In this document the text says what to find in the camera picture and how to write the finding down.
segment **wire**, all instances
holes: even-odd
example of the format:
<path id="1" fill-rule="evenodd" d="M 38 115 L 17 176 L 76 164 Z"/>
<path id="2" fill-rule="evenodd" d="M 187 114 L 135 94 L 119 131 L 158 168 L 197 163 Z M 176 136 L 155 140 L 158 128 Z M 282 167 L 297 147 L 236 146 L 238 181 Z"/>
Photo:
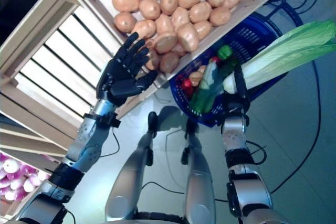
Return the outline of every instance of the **wire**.
<path id="1" fill-rule="evenodd" d="M 184 194 L 183 192 L 180 192 L 180 191 L 169 190 L 169 189 L 165 188 L 164 186 L 161 186 L 159 183 L 154 182 L 154 181 L 149 181 L 149 182 L 147 182 L 146 184 L 144 184 L 144 185 L 142 186 L 141 190 L 142 190 L 143 188 L 145 188 L 145 187 L 146 187 L 147 185 L 149 185 L 149 184 L 157 185 L 157 186 L 161 187 L 163 190 L 169 191 L 170 193 L 174 193 L 174 194 Z M 226 199 L 215 199 L 215 201 L 219 201 L 219 202 L 228 202 Z"/>
<path id="2" fill-rule="evenodd" d="M 73 218 L 73 220 L 74 220 L 74 221 L 73 221 L 73 222 L 74 222 L 73 224 L 76 224 L 76 218 L 75 218 L 74 214 L 73 214 L 72 212 L 70 212 L 69 210 L 68 210 L 68 213 L 71 214 L 71 216 L 72 216 L 72 218 Z"/>
<path id="3" fill-rule="evenodd" d="M 114 133 L 114 127 L 112 127 L 112 134 L 113 134 L 113 136 L 114 136 L 114 139 L 116 140 L 116 143 L 117 143 L 117 145 L 118 145 L 118 149 L 117 149 L 115 152 L 113 152 L 113 153 L 110 153 L 110 154 L 107 154 L 107 155 L 102 155 L 102 156 L 100 156 L 100 158 L 101 158 L 101 157 L 112 156 L 112 155 L 114 155 L 114 154 L 116 154 L 116 153 L 119 152 L 119 150 L 120 150 L 120 144 L 119 144 L 119 141 L 118 141 L 118 139 L 117 139 L 117 137 L 116 137 L 116 135 L 115 135 L 115 133 Z"/>
<path id="4" fill-rule="evenodd" d="M 184 189 L 184 188 L 183 188 L 183 187 L 176 181 L 176 179 L 175 179 L 174 176 L 173 176 L 172 169 L 171 169 L 170 164 L 169 164 L 168 152 L 167 152 L 168 137 L 169 137 L 170 135 L 176 133 L 176 132 L 181 131 L 181 130 L 182 130 L 182 129 L 179 129 L 179 130 L 177 130 L 177 131 L 173 131 L 173 132 L 171 132 L 171 133 L 169 133 L 169 134 L 166 135 L 166 142 L 165 142 L 165 145 L 164 145 L 164 152 L 165 152 L 165 155 L 166 155 L 166 161 L 167 161 L 167 166 L 168 166 L 168 170 L 169 170 L 170 176 L 172 177 L 173 181 L 175 182 L 175 184 L 178 185 L 179 188 Z"/>
<path id="5" fill-rule="evenodd" d="M 287 178 L 285 178 L 280 183 L 280 185 L 278 185 L 273 191 L 271 191 L 271 194 L 273 194 L 277 190 L 279 190 L 281 188 L 281 186 L 283 186 L 284 183 L 286 183 L 304 165 L 304 163 L 307 161 L 308 157 L 310 156 L 310 154 L 314 150 L 314 148 L 316 146 L 316 143 L 317 143 L 317 140 L 318 140 L 319 135 L 320 135 L 320 130 L 321 130 L 321 93 L 320 93 L 320 80 L 319 80 L 319 73 L 317 71 L 317 67 L 316 67 L 315 61 L 312 62 L 312 65 L 313 65 L 313 70 L 314 70 L 314 74 L 315 74 L 316 87 L 317 87 L 317 99 L 318 99 L 318 126 L 317 126 L 317 131 L 316 131 L 315 139 L 314 139 L 314 142 L 313 142 L 313 144 L 311 145 L 311 147 L 309 149 L 309 152 L 306 154 L 306 156 L 302 160 L 301 164 Z"/>
<path id="6" fill-rule="evenodd" d="M 255 142 L 249 141 L 249 140 L 246 140 L 246 143 L 249 143 L 251 145 L 254 145 L 254 146 L 258 147 L 259 148 L 258 151 L 261 150 L 264 153 L 264 157 L 262 158 L 262 160 L 260 162 L 254 162 L 255 165 L 263 164 L 267 159 L 267 153 L 266 153 L 265 149 L 261 145 L 255 143 Z"/>
<path id="7" fill-rule="evenodd" d="M 154 96 L 158 100 L 158 102 L 161 103 L 161 104 L 171 103 L 171 100 L 160 98 L 160 97 L 158 97 L 158 95 L 156 93 L 154 93 Z"/>

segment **gray floor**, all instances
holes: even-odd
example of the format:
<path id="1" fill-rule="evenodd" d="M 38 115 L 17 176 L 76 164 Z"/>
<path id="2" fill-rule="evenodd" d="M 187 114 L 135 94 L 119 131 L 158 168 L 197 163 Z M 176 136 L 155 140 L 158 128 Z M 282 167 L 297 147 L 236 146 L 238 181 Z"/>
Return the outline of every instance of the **gray floor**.
<path id="1" fill-rule="evenodd" d="M 294 6 L 299 0 L 291 1 Z M 318 0 L 315 7 L 301 18 L 305 23 L 328 18 L 336 20 L 335 13 L 336 0 Z M 290 29 L 290 25 L 287 27 L 286 24 L 284 22 L 280 26 L 284 30 Z M 335 56 L 336 54 L 330 54 L 317 60 L 322 96 L 322 127 L 318 143 L 302 169 L 272 196 L 275 208 L 292 223 L 336 222 Z M 178 191 L 185 187 L 186 169 L 180 164 L 184 147 L 183 132 L 175 132 L 168 137 L 167 134 L 181 129 L 186 117 L 172 107 L 177 105 L 169 87 L 156 94 L 165 101 L 152 96 L 125 116 L 120 128 L 115 130 L 121 151 L 115 156 L 99 160 L 78 186 L 67 206 L 75 214 L 77 223 L 104 221 L 104 205 L 111 186 L 121 166 L 146 131 L 148 113 L 153 110 L 160 112 L 165 106 L 170 106 L 165 109 L 169 109 L 172 115 L 164 122 L 162 131 L 154 140 L 154 165 L 146 169 L 144 183 L 155 181 Z M 251 123 L 247 136 L 252 141 L 266 145 L 268 158 L 260 166 L 260 170 L 270 189 L 275 188 L 304 158 L 316 133 L 317 111 L 316 83 L 311 64 L 291 71 L 252 103 L 248 113 Z M 215 195 L 225 199 L 227 168 L 219 128 L 201 126 L 198 135 L 213 174 Z M 103 152 L 110 153 L 115 148 L 111 136 L 104 144 Z M 141 195 L 139 210 L 182 215 L 183 202 L 183 195 L 148 185 Z M 217 202 L 216 207 L 217 223 L 237 223 L 231 217 L 226 203 Z M 66 216 L 65 223 L 72 223 L 71 217 Z"/>

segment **robotic hand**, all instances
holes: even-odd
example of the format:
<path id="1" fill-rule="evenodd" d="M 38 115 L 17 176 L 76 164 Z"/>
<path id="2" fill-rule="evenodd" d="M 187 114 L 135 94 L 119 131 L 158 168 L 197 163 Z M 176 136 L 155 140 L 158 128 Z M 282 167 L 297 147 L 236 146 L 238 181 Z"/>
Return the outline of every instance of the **robotic hand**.
<path id="1" fill-rule="evenodd" d="M 25 203 L 13 222 L 62 223 L 67 213 L 63 204 L 70 200 L 84 174 L 99 159 L 110 127 L 118 127 L 120 124 L 115 109 L 123 105 L 127 97 L 146 90 L 158 75 L 156 71 L 150 71 L 143 77 L 135 78 L 142 65 L 148 61 L 148 49 L 143 47 L 145 41 L 141 39 L 133 44 L 138 36 L 138 33 L 132 34 L 108 62 L 97 85 L 98 101 L 84 115 L 67 155 L 52 176 Z"/>

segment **robot finger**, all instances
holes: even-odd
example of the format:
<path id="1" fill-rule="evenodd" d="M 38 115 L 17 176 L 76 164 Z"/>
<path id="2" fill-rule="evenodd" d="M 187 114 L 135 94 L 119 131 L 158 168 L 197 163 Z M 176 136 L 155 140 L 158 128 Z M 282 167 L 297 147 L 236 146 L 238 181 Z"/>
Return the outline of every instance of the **robot finger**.
<path id="1" fill-rule="evenodd" d="M 132 33 L 131 36 L 127 38 L 123 46 L 126 48 L 129 48 L 133 44 L 133 42 L 136 41 L 138 37 L 139 37 L 139 34 L 137 32 Z"/>

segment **blue basket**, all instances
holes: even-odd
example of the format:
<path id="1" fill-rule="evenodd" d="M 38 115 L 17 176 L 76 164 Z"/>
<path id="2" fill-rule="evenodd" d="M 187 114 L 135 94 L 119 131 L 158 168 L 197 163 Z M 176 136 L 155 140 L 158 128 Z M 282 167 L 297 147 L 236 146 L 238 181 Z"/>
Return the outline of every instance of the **blue basket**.
<path id="1" fill-rule="evenodd" d="M 247 17 L 171 79 L 170 86 L 177 105 L 187 116 L 198 123 L 202 123 L 208 127 L 220 125 L 221 115 L 224 113 L 222 100 L 225 94 L 219 95 L 215 99 L 213 108 L 209 113 L 197 115 L 192 112 L 189 106 L 189 100 L 181 89 L 182 81 L 188 78 L 188 76 L 201 65 L 207 65 L 209 59 L 216 56 L 219 48 L 224 44 L 230 45 L 234 55 L 241 63 L 244 63 L 257 55 L 277 38 L 278 35 L 258 16 L 252 14 Z M 249 90 L 251 101 L 284 76 L 285 74 Z"/>

